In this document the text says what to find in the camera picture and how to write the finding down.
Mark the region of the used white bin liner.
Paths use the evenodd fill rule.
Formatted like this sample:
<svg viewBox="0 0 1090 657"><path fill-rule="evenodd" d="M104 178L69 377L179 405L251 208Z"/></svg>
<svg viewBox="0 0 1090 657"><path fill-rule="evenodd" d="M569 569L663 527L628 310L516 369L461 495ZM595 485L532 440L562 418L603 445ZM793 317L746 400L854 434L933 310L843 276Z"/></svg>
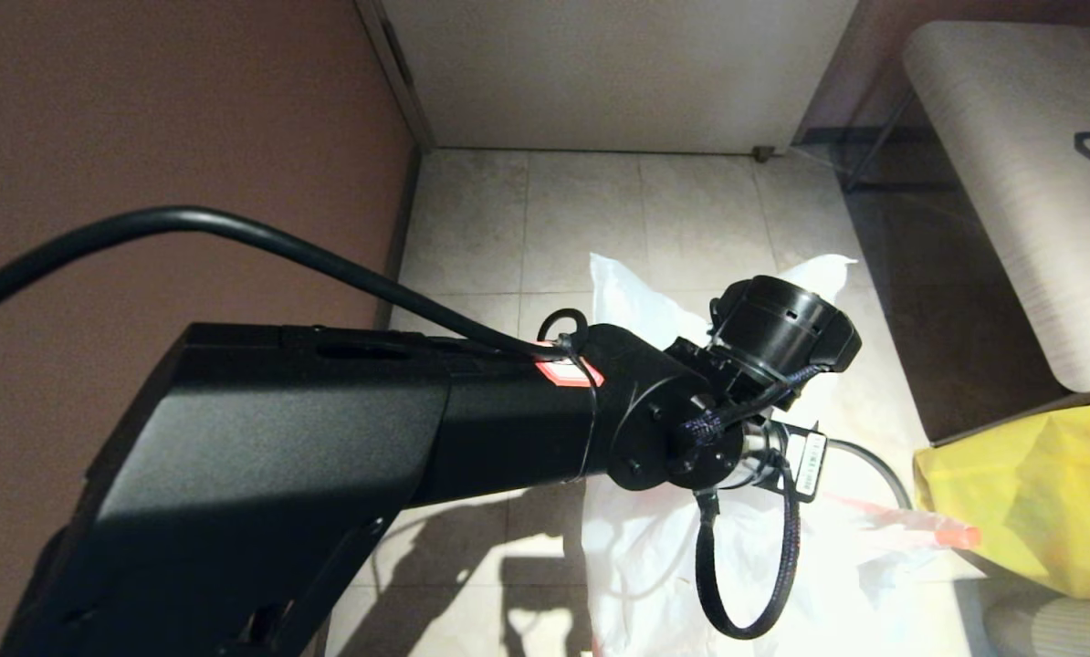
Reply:
<svg viewBox="0 0 1090 657"><path fill-rule="evenodd" d="M919 573L954 549L974 548L980 530L924 510L850 496L822 496L822 544L853 570L853 617L848 626L865 657L919 657Z"/></svg>

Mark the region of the fresh white plastic bag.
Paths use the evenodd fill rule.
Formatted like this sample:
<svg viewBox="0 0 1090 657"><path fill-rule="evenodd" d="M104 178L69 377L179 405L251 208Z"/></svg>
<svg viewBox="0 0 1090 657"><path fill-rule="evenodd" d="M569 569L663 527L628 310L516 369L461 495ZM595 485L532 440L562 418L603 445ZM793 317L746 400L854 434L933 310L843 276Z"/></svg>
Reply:
<svg viewBox="0 0 1090 657"><path fill-rule="evenodd" d="M726 619L752 624L767 607L784 542L779 467L744 459L720 484L707 548ZM582 550L592 643L598 657L882 657L874 599L863 591L853 537L859 520L829 498L800 503L801 553L780 617L737 641L708 623L697 594L700 510L669 483L632 492L607 475L588 479Z"/></svg>

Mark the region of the yellow bag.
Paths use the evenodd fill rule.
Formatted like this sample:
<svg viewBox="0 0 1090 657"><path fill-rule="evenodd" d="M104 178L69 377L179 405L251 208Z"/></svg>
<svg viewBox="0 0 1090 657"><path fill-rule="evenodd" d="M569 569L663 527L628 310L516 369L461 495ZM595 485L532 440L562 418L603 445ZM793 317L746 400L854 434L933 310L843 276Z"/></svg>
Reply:
<svg viewBox="0 0 1090 657"><path fill-rule="evenodd" d="M1090 600L1090 406L921 450L915 483L925 510L979 531L974 553Z"/></svg>

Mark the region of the white door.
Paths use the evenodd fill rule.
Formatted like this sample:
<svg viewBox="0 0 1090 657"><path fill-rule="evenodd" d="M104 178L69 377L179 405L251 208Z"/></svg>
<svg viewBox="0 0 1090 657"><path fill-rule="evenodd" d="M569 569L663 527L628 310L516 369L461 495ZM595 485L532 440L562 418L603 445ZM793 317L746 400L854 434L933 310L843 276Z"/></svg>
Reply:
<svg viewBox="0 0 1090 657"><path fill-rule="evenodd" d="M782 153L859 0L382 0L441 147Z"/></svg>

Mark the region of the dark grey baseboard strip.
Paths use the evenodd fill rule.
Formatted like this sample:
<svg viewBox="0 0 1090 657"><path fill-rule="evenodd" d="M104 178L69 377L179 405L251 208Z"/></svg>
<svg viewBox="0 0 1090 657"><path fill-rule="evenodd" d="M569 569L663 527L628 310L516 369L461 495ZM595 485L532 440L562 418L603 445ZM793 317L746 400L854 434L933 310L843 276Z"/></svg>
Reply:
<svg viewBox="0 0 1090 657"><path fill-rule="evenodd" d="M396 211L395 216L392 236L390 243L388 243L385 261L383 261L382 273L393 283L399 282L400 275L402 273L405 240L408 233L410 233L421 166L423 166L423 150L416 145L408 154L404 186L402 195L400 195L398 211Z"/></svg>

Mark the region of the black metal bench frame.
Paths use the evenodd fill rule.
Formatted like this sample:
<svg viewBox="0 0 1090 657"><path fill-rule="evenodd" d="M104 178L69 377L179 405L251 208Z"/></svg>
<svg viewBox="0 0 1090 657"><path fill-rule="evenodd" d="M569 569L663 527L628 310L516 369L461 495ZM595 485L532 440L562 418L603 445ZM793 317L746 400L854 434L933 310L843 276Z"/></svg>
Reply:
<svg viewBox="0 0 1090 657"><path fill-rule="evenodd" d="M904 115L907 114L909 108L916 104L919 97L915 92L915 88L908 88L904 93L901 99L891 109L891 115L887 117L885 124L880 127L877 137L872 141L872 145L869 147L861 158L855 163L851 171L846 175L841 182L841 191L845 194L853 193L903 193L911 192L915 190L920 190L922 184L919 182L867 182L865 172L870 170L870 167L877 162L879 154L882 153L887 144L927 144L932 138L932 132L930 132L929 126L904 126L901 136L896 138L896 130L898 130L899 121L903 120Z"/></svg>

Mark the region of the grey door frame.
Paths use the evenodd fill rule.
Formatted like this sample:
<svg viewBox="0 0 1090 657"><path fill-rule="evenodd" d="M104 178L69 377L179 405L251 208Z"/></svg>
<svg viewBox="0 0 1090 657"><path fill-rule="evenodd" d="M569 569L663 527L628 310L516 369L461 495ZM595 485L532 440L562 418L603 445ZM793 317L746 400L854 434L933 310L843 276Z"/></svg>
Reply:
<svg viewBox="0 0 1090 657"><path fill-rule="evenodd" d="M393 92L393 98L421 153L433 153L436 141L415 90L414 76L408 66L393 22L387 16L383 0L352 0L370 38L375 58Z"/></svg>

